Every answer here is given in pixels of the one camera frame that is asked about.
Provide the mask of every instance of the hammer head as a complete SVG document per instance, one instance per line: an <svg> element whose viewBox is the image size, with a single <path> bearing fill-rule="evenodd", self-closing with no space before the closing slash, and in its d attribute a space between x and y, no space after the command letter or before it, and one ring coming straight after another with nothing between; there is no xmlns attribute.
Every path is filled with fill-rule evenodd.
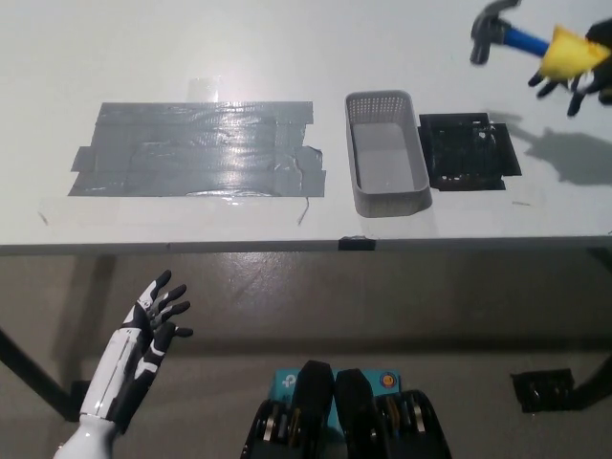
<svg viewBox="0 0 612 459"><path fill-rule="evenodd" d="M509 8L520 5L521 0L497 0L485 7L471 26L471 39L474 47L470 61L475 65L484 65L489 61L491 44L501 45L510 27L506 21L499 19L499 14Z"/></svg>

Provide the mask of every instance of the gray floor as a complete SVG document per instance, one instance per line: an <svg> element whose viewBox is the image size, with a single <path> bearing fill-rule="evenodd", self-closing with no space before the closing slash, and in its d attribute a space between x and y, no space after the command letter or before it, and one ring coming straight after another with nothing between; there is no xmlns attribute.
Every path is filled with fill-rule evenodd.
<svg viewBox="0 0 612 459"><path fill-rule="evenodd" d="M309 358L399 369L455 459L612 457L612 400L527 416L509 378L569 366L580 382L605 357L612 275L583 251L0 258L0 326L62 383L89 378L166 268L197 335L173 343L118 458L239 457L275 368ZM0 457L52 457L74 428L0 365Z"/></svg>

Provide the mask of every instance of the gray duct tape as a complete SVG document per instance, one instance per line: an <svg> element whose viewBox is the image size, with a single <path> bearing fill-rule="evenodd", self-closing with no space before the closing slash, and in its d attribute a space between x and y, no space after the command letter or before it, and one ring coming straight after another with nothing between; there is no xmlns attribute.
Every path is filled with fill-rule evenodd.
<svg viewBox="0 0 612 459"><path fill-rule="evenodd" d="M103 103L97 125L312 124L312 102Z"/></svg>
<svg viewBox="0 0 612 459"><path fill-rule="evenodd" d="M98 172L95 150L82 146L76 153L73 172ZM131 154L129 171L163 172L165 170L321 170L323 158L310 146L299 148L240 148L163 146L145 144Z"/></svg>
<svg viewBox="0 0 612 459"><path fill-rule="evenodd" d="M325 171L81 172L70 196L322 197Z"/></svg>
<svg viewBox="0 0 612 459"><path fill-rule="evenodd" d="M256 125L194 130L184 126L98 126L92 147L96 171L127 170L141 146L294 148L304 142L304 125Z"/></svg>
<svg viewBox="0 0 612 459"><path fill-rule="evenodd" d="M96 156L91 146L80 146L73 161L73 172L94 172Z"/></svg>

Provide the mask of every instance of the orange sticker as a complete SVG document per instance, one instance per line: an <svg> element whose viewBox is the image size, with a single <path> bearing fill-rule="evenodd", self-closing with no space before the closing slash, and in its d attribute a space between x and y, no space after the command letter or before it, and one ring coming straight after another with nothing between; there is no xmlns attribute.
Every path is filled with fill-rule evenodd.
<svg viewBox="0 0 612 459"><path fill-rule="evenodd" d="M397 381L393 373L384 373L383 375L381 375L381 386L385 389L392 389L393 387L395 387L396 383Z"/></svg>

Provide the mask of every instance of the yellow sponge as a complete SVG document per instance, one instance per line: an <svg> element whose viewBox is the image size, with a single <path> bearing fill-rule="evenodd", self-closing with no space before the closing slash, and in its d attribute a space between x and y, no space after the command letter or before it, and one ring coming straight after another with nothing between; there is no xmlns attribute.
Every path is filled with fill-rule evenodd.
<svg viewBox="0 0 612 459"><path fill-rule="evenodd" d="M540 73L553 80L571 79L593 69L611 53L599 43L556 26L551 46L542 58Z"/></svg>

